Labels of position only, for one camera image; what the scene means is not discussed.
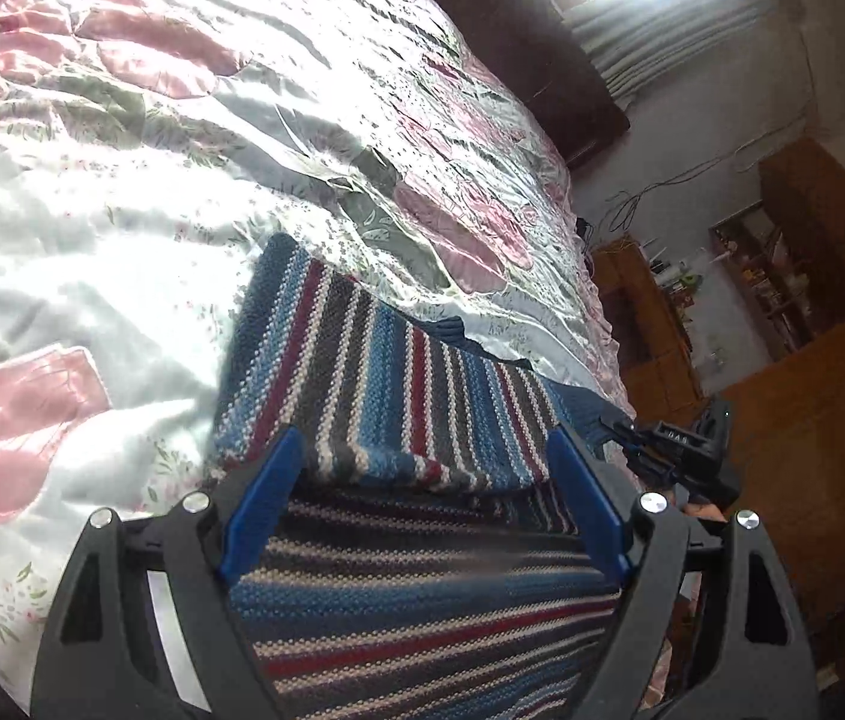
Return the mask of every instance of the silver screw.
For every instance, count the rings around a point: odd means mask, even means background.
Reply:
[[[751,512],[749,509],[740,509],[736,512],[736,522],[746,528],[747,531],[755,531],[760,527],[760,516],[756,512]]]
[[[640,498],[640,506],[652,514],[659,514],[666,510],[666,498],[659,493],[643,493]]]
[[[189,493],[182,500],[182,507],[189,512],[189,514],[198,514],[205,512],[209,508],[209,496],[205,493]]]
[[[112,522],[112,509],[96,509],[89,515],[89,523],[93,528],[104,528]]]

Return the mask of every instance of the curtain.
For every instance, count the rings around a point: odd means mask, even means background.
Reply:
[[[650,81],[762,17],[784,0],[592,0],[565,23],[626,108]]]

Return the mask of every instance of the bedspread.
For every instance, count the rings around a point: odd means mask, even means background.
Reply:
[[[85,517],[202,477],[277,231],[628,408],[568,172],[431,0],[0,0],[0,682]]]

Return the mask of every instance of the blue gripper pad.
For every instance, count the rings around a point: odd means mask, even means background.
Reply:
[[[289,428],[272,447],[266,463],[248,484],[229,517],[223,557],[216,569],[227,587],[232,587],[258,564],[301,471],[302,434],[296,428]]]
[[[561,427],[549,431],[546,461],[565,504],[573,513],[592,564],[618,586],[629,579],[632,563],[626,556],[627,525],[602,490],[573,440]],[[603,463],[592,459],[594,463]]]

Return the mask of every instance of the wall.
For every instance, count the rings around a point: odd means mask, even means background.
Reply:
[[[667,245],[672,261],[693,258],[700,247],[709,248],[709,227],[759,199],[757,171],[745,168],[807,127],[845,167],[845,0],[799,1],[801,8],[764,20],[663,76],[630,105],[629,134],[573,175],[573,208],[599,225],[597,241],[618,237],[607,218],[615,207],[607,200],[618,191],[635,193],[680,175],[790,122],[699,177],[647,194],[631,234],[641,241],[659,237],[652,250]],[[813,88],[815,105],[801,117]],[[710,286],[695,313],[705,324],[738,327],[724,344],[728,364],[718,386],[726,386],[760,370],[769,357],[732,286],[718,275]]]

